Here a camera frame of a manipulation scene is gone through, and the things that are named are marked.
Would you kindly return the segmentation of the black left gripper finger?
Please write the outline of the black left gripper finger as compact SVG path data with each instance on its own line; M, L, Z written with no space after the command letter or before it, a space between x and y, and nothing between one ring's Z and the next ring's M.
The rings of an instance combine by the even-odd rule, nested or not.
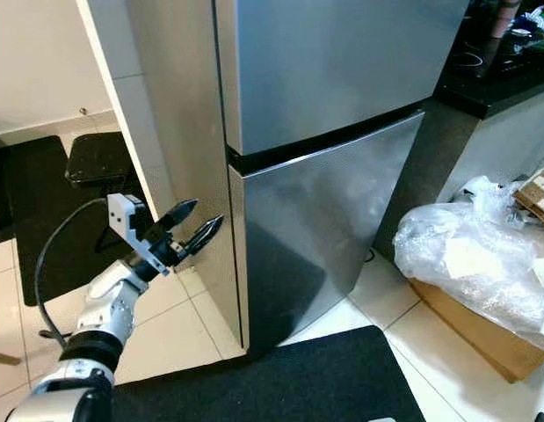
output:
M203 222L198 229L195 230L191 238L185 243L185 251L187 256L196 256L200 250L207 246L211 242L213 236L219 233L219 230L226 220L223 215L218 215L211 218L206 222Z
M197 200L183 200L179 204L172 207L168 212L164 213L154 226L160 230L175 229L181 222L186 220L192 213L192 210L198 206Z

